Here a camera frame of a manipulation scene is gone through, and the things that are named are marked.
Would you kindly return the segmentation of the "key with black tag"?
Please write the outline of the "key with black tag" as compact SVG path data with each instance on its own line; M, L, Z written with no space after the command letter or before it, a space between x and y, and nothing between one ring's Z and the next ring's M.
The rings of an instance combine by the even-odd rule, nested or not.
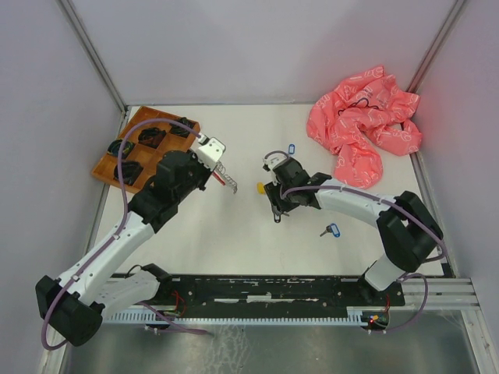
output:
M282 217L288 217L289 214L286 212L281 212L279 209L272 208L273 219L276 224L281 222Z

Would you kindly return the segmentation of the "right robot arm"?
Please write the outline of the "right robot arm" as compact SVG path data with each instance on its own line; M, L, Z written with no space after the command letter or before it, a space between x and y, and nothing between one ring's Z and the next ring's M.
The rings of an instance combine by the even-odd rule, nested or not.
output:
M384 253L359 279L358 296L364 303L377 304L392 283L415 273L424 263L441 260L431 253L443 248L443 232L415 193L375 195L325 173L309 175L282 151L268 153L263 168L272 177L264 191L274 222L306 206L348 215L378 230Z

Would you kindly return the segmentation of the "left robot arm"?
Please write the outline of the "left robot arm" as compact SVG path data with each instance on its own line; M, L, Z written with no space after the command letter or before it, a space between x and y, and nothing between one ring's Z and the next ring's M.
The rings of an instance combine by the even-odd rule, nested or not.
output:
M206 146L167 152L155 175L125 202L115 230L59 277L44 276L37 282L42 329L52 327L77 347L95 335L104 319L131 305L172 300L172 275L153 263L115 284L106 283L125 259L178 213L179 204L192 191L205 189L223 153Z

